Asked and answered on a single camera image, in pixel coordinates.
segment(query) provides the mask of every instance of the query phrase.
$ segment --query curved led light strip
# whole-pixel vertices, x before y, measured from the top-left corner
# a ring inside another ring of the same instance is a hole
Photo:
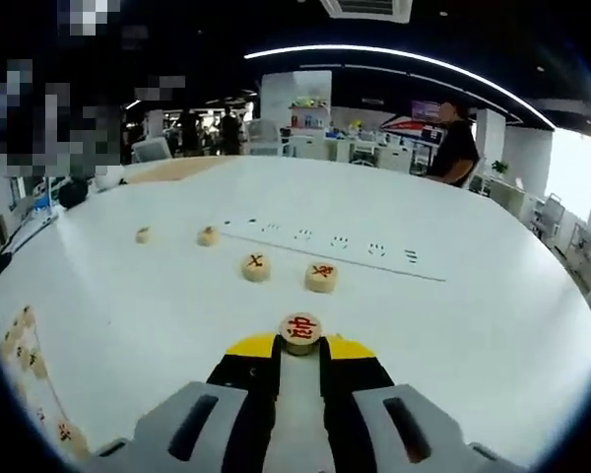
[[[137,105],[138,103],[140,103],[141,101],[132,101],[131,103],[129,103],[127,106],[125,106],[125,110],[128,110],[129,108],[131,108],[134,105]]]
[[[461,67],[457,67],[457,66],[454,66],[453,64],[449,64],[448,62],[440,61],[438,59],[433,59],[433,58],[426,57],[426,56],[421,56],[420,54],[415,54],[413,52],[399,51],[396,49],[387,49],[385,47],[356,46],[356,45],[350,45],[350,44],[311,44],[311,45],[307,45],[307,46],[292,46],[292,47],[281,47],[278,49],[269,49],[267,51],[260,51],[260,52],[254,52],[252,54],[246,54],[244,57],[245,57],[245,59],[254,59],[255,57],[270,56],[272,54],[283,54],[286,52],[334,50],[334,49],[335,50],[337,50],[337,49],[347,50],[347,51],[380,52],[383,54],[391,54],[393,56],[407,57],[409,59],[416,59],[417,61],[428,62],[429,64],[433,64],[434,66],[443,67],[443,68],[448,69],[450,71],[457,72],[458,74],[462,74],[466,77],[469,77],[469,78],[474,79],[478,82],[481,82],[482,84],[485,84],[485,85],[495,89],[496,91],[502,93],[503,95],[505,95],[509,99],[516,101],[521,106],[524,106],[525,108],[530,110],[532,113],[534,113],[536,116],[538,116],[540,119],[542,119],[545,123],[547,123],[550,127],[552,127],[553,130],[556,129],[556,126],[546,116],[544,116],[539,110],[534,108],[532,105],[530,105],[529,103],[527,103],[523,99],[520,99],[512,92],[507,91],[506,89],[504,89],[501,86],[498,86],[494,82],[491,82],[488,79],[483,78],[482,76],[478,76],[477,74],[467,71],[466,69],[462,69]]]
[[[518,116],[516,116],[514,113],[509,112],[508,110],[506,110],[502,106],[499,106],[496,103],[494,103],[492,101],[489,101],[488,99],[484,99],[483,97],[478,96],[477,94],[473,94],[472,92],[465,91],[464,89],[460,89],[459,87],[452,86],[451,84],[447,84],[446,82],[437,81],[435,79],[432,79],[431,77],[420,76],[418,74],[412,74],[411,72],[398,71],[396,69],[385,69],[383,67],[375,67],[375,66],[362,66],[362,65],[358,65],[358,64],[305,64],[305,65],[300,65],[299,67],[300,67],[300,69],[319,69],[319,68],[324,68],[324,67],[330,67],[330,68],[349,68],[349,69],[367,69],[367,70],[371,70],[371,71],[387,72],[387,73],[390,73],[390,74],[398,74],[400,76],[406,76],[406,77],[411,77],[413,79],[419,79],[419,80],[422,80],[422,81],[428,81],[428,82],[432,82],[432,83],[438,84],[439,86],[442,86],[442,87],[446,87],[448,89],[451,89],[453,91],[459,92],[461,94],[466,94],[467,96],[472,97],[473,99],[477,99],[478,101],[482,101],[483,103],[487,103],[492,108],[495,108],[495,109],[499,110],[501,113],[503,113],[504,115],[509,115],[509,116],[511,116],[512,118],[514,118],[516,120],[514,122],[508,123],[507,122],[507,118],[506,118],[506,124],[519,125],[519,124],[523,123],[523,120],[521,118],[519,118]]]

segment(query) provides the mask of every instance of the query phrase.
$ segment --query chess piece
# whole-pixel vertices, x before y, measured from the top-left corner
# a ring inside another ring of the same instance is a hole
[[[313,315],[306,312],[286,317],[280,325],[280,334],[285,339],[285,348],[292,355],[311,353],[322,333],[322,325]]]
[[[253,283],[260,283],[269,279],[271,265],[267,256],[252,253],[245,257],[241,264],[243,278]]]
[[[30,354],[31,352],[27,347],[24,346],[24,344],[20,344],[18,345],[18,348],[16,348],[16,357],[18,359],[18,363],[20,363],[20,368],[22,368],[23,372],[25,372],[29,367]]]
[[[13,326],[11,327],[11,336],[15,340],[19,340],[24,335],[24,319],[18,315],[16,319],[13,321]]]
[[[197,243],[202,246],[212,246],[219,242],[219,231],[215,227],[206,227],[197,236]]]
[[[46,379],[48,377],[46,363],[39,350],[35,348],[29,352],[29,368],[31,368],[31,371],[37,379]]]
[[[314,263],[306,268],[304,285],[314,293],[332,293],[337,283],[337,268],[330,263]]]
[[[9,355],[11,355],[14,348],[16,348],[16,337],[11,334],[11,331],[8,331],[4,335],[4,340],[2,340],[2,343],[0,344],[0,356],[4,361],[9,358]]]
[[[35,415],[37,416],[37,419],[39,420],[40,424],[45,424],[46,421],[46,415],[43,413],[43,409],[38,407],[37,410],[35,411]]]
[[[24,325],[27,328],[31,328],[35,324],[35,316],[33,313],[33,308],[30,305],[27,305],[22,310],[22,320],[24,321]]]
[[[147,243],[151,237],[151,232],[149,231],[149,227],[143,227],[136,233],[136,242],[137,243]]]
[[[55,432],[61,442],[61,446],[72,453],[77,459],[84,459],[90,455],[86,436],[83,435],[77,426],[68,421],[60,421],[57,423]]]
[[[16,381],[13,385],[13,390],[15,391],[18,400],[22,401],[23,403],[27,402],[27,391],[24,389],[23,384],[21,384],[19,381]]]

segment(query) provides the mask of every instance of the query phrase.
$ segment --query white wall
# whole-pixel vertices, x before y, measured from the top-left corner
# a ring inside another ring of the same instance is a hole
[[[298,98],[315,97],[331,103],[331,71],[295,71],[263,76],[260,88],[260,117],[273,120],[279,128],[291,126],[291,104]]]
[[[505,127],[502,160],[509,164],[506,178],[519,177],[526,192],[545,196],[552,160],[551,131]]]
[[[505,116],[483,109],[477,113],[475,142],[480,156],[485,158],[484,169],[490,169],[495,161],[501,161],[505,140]]]

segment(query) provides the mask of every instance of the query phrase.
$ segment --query office chair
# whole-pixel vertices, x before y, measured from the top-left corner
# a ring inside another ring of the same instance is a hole
[[[276,123],[265,118],[247,124],[247,154],[251,156],[284,156],[288,143],[283,143]]]
[[[133,149],[137,163],[172,159],[166,139],[162,136],[139,141],[138,143],[134,143],[131,148]]]
[[[532,222],[532,232],[545,245],[549,245],[552,238],[558,233],[563,214],[564,206],[560,203],[560,198],[555,194],[550,194],[535,221]]]

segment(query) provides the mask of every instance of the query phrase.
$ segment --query round table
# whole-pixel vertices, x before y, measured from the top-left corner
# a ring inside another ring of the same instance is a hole
[[[219,244],[197,245],[209,225]],[[150,242],[137,244],[143,227]],[[240,275],[253,251],[272,261],[263,284]],[[401,261],[407,251],[418,261]],[[320,259],[311,253],[332,256],[333,294],[304,289]],[[490,199],[387,170],[244,157],[91,195],[0,276],[0,337],[26,304],[91,449],[133,437],[228,346],[299,311],[373,350],[465,441],[521,465],[554,443],[591,387],[591,312],[548,249]]]

